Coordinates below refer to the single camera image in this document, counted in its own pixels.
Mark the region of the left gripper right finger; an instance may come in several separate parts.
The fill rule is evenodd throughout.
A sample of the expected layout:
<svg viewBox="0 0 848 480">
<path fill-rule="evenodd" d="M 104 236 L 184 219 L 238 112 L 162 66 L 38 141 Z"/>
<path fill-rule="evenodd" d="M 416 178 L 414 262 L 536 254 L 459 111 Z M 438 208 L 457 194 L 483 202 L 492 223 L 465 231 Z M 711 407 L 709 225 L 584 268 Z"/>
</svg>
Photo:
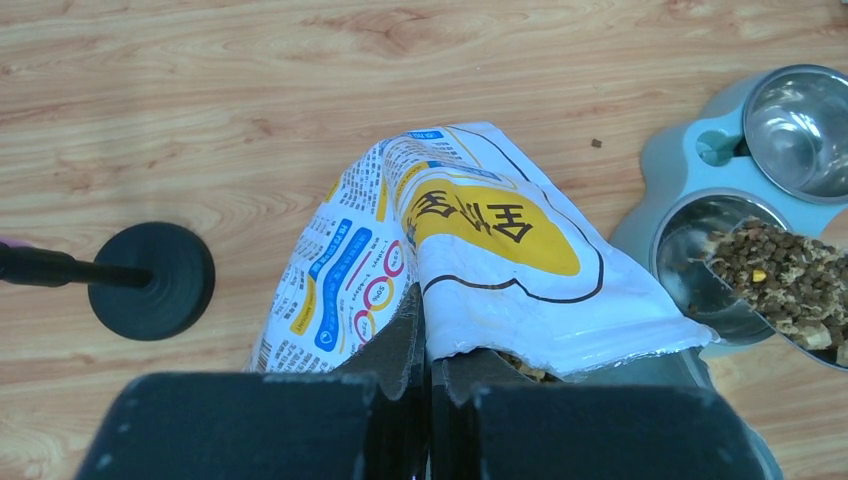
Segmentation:
<svg viewBox="0 0 848 480">
<path fill-rule="evenodd" d="M 695 350 L 537 383 L 477 350 L 431 364 L 436 479 L 768 479 Z"/>
</svg>

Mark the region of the pet food bag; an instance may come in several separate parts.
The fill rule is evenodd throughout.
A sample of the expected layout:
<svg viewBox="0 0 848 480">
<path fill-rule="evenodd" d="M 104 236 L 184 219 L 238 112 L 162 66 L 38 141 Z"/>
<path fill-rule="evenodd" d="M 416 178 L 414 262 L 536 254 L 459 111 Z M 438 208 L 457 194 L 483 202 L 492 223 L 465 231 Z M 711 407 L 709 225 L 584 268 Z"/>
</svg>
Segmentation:
<svg viewBox="0 0 848 480">
<path fill-rule="evenodd" d="M 610 245 L 501 130 L 413 130 L 375 144 L 300 235 L 251 372 L 323 373 L 422 295 L 426 345 L 563 378 L 704 347 L 660 283 Z"/>
</svg>

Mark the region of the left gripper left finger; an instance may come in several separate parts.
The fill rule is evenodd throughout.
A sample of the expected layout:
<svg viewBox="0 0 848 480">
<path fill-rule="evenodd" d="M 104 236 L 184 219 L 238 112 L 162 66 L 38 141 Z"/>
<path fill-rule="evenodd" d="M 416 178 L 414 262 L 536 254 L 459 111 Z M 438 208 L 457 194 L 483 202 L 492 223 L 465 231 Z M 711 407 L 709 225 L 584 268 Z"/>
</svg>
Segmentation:
<svg viewBox="0 0 848 480">
<path fill-rule="evenodd" d="M 159 372 L 126 385 L 81 479 L 421 479 L 427 428 L 418 286 L 322 374 Z"/>
</svg>

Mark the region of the metal scoop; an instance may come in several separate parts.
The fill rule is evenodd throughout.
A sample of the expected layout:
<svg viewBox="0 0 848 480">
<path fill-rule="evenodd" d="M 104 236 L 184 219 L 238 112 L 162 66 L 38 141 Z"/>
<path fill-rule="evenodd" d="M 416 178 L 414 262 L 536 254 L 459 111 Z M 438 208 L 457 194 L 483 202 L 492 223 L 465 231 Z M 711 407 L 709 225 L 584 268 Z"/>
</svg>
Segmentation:
<svg viewBox="0 0 848 480">
<path fill-rule="evenodd" d="M 808 357 L 847 370 L 847 250 L 748 217 L 707 236 L 701 262 Z"/>
</svg>

